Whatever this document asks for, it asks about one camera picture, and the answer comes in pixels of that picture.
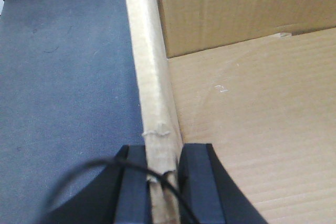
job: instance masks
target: corrugated cardboard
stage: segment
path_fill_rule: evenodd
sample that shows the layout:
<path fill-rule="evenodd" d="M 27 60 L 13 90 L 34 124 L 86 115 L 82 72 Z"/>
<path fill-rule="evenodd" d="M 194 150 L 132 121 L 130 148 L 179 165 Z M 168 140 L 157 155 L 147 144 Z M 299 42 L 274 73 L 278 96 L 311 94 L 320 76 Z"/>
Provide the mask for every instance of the corrugated cardboard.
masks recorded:
<path fill-rule="evenodd" d="M 143 137 L 148 166 L 163 174 L 171 171 L 175 183 L 176 164 L 182 140 L 170 83 L 170 75 L 156 0 L 126 0 L 133 57 L 139 86 Z M 177 201 L 161 184 L 152 180 L 154 223 L 179 223 Z"/>
<path fill-rule="evenodd" d="M 336 0 L 159 0 L 168 57 L 336 25 Z"/>
<path fill-rule="evenodd" d="M 336 223 L 336 28 L 285 35 L 169 60 L 183 141 L 269 223 Z"/>

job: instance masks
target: cardboard panel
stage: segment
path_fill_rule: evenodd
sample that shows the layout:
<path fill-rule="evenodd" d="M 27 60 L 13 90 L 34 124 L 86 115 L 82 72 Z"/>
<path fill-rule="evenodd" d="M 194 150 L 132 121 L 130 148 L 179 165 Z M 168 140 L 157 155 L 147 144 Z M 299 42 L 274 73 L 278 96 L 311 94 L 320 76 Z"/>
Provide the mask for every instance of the cardboard panel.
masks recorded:
<path fill-rule="evenodd" d="M 336 29 L 282 36 L 169 60 L 183 141 L 269 223 L 336 223 Z"/>
<path fill-rule="evenodd" d="M 148 166 L 162 174 L 171 171 L 174 183 L 182 140 L 157 0 L 126 1 Z M 154 223 L 179 223 L 176 198 L 156 180 L 151 182 L 151 198 Z"/>
<path fill-rule="evenodd" d="M 336 25 L 336 0 L 159 0 L 168 57 Z"/>

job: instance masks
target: cardboard box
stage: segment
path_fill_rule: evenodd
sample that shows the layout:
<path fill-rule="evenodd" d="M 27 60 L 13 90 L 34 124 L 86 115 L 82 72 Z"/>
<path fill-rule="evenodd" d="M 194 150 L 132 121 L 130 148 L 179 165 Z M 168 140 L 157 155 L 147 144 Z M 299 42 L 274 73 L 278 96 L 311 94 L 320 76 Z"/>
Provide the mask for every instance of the cardboard box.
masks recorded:
<path fill-rule="evenodd" d="M 335 3 L 127 0 L 149 166 L 213 143 L 269 223 L 336 223 Z M 154 222 L 178 222 L 151 190 Z"/>

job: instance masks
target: gray carpet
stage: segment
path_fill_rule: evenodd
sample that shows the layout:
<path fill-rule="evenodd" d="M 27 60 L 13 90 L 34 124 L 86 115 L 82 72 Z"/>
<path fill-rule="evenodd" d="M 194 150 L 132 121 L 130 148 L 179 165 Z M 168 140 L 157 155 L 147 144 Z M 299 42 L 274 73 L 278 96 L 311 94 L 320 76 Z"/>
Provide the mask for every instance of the gray carpet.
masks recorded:
<path fill-rule="evenodd" d="M 0 223 L 31 223 L 75 164 L 143 144 L 125 0 L 6 0 L 0 75 Z"/>

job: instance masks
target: black cable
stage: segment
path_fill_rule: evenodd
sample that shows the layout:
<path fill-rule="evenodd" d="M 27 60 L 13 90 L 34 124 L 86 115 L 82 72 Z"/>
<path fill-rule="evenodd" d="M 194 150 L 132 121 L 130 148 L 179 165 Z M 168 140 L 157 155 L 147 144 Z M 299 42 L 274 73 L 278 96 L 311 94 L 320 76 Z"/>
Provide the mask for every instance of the black cable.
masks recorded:
<path fill-rule="evenodd" d="M 140 166 L 138 164 L 129 162 L 126 159 L 119 158 L 119 157 L 115 157 L 113 159 L 103 159 L 103 158 L 102 159 L 94 159 L 94 160 L 85 162 L 83 164 L 80 164 L 80 165 L 74 167 L 73 169 L 71 169 L 70 171 L 68 171 L 58 181 L 58 183 L 55 185 L 55 187 L 51 190 L 49 196 L 46 198 L 46 201 L 45 201 L 45 203 L 43 205 L 43 208 L 42 208 L 42 213 L 41 213 L 42 218 L 41 218 L 41 220 L 46 220 L 48 218 L 48 212 L 50 211 L 50 209 L 54 205 L 54 203 L 55 203 L 56 199 L 58 198 L 58 196 L 60 195 L 60 193 L 63 191 L 63 189 L 70 182 L 72 182 L 75 178 L 77 178 L 80 174 L 84 173 L 88 169 L 92 169 L 92 168 L 99 167 L 99 166 L 106 166 L 106 165 L 118 165 L 120 167 L 129 168 L 129 169 L 140 171 L 140 172 L 145 173 L 145 174 L 152 175 L 158 181 L 160 181 L 160 183 L 163 187 L 168 188 L 168 190 L 173 193 L 173 195 L 178 199 L 180 204 L 185 209 L 186 213 L 188 214 L 188 216 L 190 217 L 192 222 L 194 224 L 200 224 L 200 221 L 195 216 L 195 214 L 193 213 L 192 209 L 189 207 L 186 200 L 175 189 L 175 187 L 166 179 L 166 177 L 164 175 L 159 174 L 159 173 L 157 173 L 157 172 L 155 172 L 155 171 L 153 171 L 153 170 L 151 170 L 147 167 Z"/>

